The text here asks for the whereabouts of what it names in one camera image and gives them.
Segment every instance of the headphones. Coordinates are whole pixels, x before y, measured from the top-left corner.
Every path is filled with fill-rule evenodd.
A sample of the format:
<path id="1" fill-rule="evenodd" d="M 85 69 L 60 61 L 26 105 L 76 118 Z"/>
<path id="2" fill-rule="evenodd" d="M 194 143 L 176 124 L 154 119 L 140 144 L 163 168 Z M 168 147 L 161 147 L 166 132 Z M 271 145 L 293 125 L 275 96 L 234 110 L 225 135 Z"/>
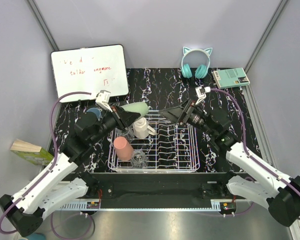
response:
<path id="1" fill-rule="evenodd" d="M 212 52 L 212 47 L 206 48 L 206 49 L 201 49 L 201 48 L 194 48 L 194 49 L 190 49 L 188 47 L 183 47 L 183 57 L 182 57 L 182 61 L 181 61 L 181 72 L 184 78 L 186 79 L 190 79 L 192 77 L 192 72 L 191 69 L 189 67 L 189 64 L 185 64 L 184 65 L 184 59 L 185 57 L 192 52 L 202 52 L 204 53 L 207 57 L 208 57 L 208 64 L 203 65 L 201 64 L 196 70 L 195 70 L 195 77 L 197 79 L 203 79 L 205 76 L 207 76 L 208 74 L 208 69 L 210 67 L 210 55 Z"/>

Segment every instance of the clear glass cup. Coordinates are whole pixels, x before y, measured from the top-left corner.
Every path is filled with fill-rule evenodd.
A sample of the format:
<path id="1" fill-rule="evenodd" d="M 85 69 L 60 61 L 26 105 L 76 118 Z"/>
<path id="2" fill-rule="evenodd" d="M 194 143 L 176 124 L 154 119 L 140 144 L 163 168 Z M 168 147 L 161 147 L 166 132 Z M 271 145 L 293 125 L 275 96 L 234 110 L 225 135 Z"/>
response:
<path id="1" fill-rule="evenodd" d="M 134 131 L 131 127 L 127 127 L 124 130 L 117 129 L 116 133 L 117 137 L 124 137 L 129 143 L 131 143 L 135 138 Z"/>
<path id="2" fill-rule="evenodd" d="M 148 166 L 148 158 L 142 150 L 134 150 L 130 162 L 135 169 L 143 169 Z"/>

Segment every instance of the green book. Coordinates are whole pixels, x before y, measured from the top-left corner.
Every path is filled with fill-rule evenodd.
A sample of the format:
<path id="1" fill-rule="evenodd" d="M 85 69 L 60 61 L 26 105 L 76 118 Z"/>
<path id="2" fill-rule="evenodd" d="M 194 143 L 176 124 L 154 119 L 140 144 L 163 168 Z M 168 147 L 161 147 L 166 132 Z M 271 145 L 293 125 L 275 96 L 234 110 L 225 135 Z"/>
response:
<path id="1" fill-rule="evenodd" d="M 41 146 L 33 145 L 19 139 L 16 139 L 13 142 L 10 150 L 20 158 L 23 158 L 34 165 L 48 165 L 54 158 L 54 156 Z"/>
<path id="2" fill-rule="evenodd" d="M 247 86 L 250 81 L 242 67 L 212 72 L 213 79 L 219 89 Z"/>

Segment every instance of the whiteboard frame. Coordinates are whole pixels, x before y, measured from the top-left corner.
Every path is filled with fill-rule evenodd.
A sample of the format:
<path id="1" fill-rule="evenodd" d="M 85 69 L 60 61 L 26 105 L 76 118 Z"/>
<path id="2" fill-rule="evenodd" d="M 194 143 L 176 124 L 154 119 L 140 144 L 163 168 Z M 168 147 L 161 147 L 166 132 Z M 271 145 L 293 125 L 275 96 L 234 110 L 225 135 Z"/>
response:
<path id="1" fill-rule="evenodd" d="M 127 77 L 127 65 L 126 65 L 126 55 L 125 55 L 125 48 L 122 44 L 117 43 L 117 44 L 109 44 L 109 45 L 102 45 L 102 46 L 90 46 L 90 47 L 80 47 L 80 48 L 72 48 L 72 49 L 65 49 L 65 50 L 56 50 L 56 51 L 52 51 L 50 53 L 50 60 L 51 60 L 51 66 L 52 66 L 52 73 L 53 73 L 53 78 L 54 78 L 54 84 L 55 84 L 55 90 L 56 90 L 56 94 L 57 97 L 60 98 L 61 96 L 58 95 L 58 89 L 57 89 L 57 82 L 56 82 L 56 76 L 55 76 L 55 70 L 54 70 L 54 65 L 53 65 L 53 61 L 52 61 L 52 54 L 53 53 L 57 53 L 57 52 L 64 52 L 64 51 L 72 51 L 72 50 L 80 50 L 80 49 L 95 49 L 95 48 L 102 48 L 102 47 L 110 47 L 110 46 L 118 46 L 120 45 L 122 47 L 123 50 L 123 61 L 124 61 L 124 69 L 125 69 L 125 76 L 126 76 L 126 83 L 127 83 L 127 92 L 122 94 L 122 95 L 116 95 L 116 96 L 111 96 L 111 97 L 119 97 L 119 96 L 126 96 L 129 94 L 129 81 L 128 81 L 128 77 Z M 83 101 L 89 101 L 89 100 L 93 100 L 95 99 L 96 96 L 93 96 L 93 94 L 91 95 L 91 97 L 89 99 L 84 99 Z M 62 99 L 60 101 L 60 103 L 73 103 L 73 102 L 77 102 L 80 101 L 80 99 L 78 100 L 74 100 L 74 101 L 67 101 L 67 97 L 65 97 L 64 99 Z"/>

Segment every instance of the wire dish rack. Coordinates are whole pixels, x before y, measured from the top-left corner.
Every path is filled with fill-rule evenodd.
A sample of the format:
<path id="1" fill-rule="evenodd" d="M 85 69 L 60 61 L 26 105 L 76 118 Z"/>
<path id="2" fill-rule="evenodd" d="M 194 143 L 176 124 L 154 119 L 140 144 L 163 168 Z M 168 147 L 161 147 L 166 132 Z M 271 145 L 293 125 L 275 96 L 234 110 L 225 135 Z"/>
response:
<path id="1" fill-rule="evenodd" d="M 113 142 L 117 129 L 111 133 L 108 167 L 119 173 L 192 173 L 199 169 L 196 129 L 189 124 L 173 124 L 150 110 L 145 116 L 156 135 L 147 138 L 134 138 L 131 146 L 142 150 L 148 158 L 145 168 L 133 168 L 129 161 L 117 158 Z"/>

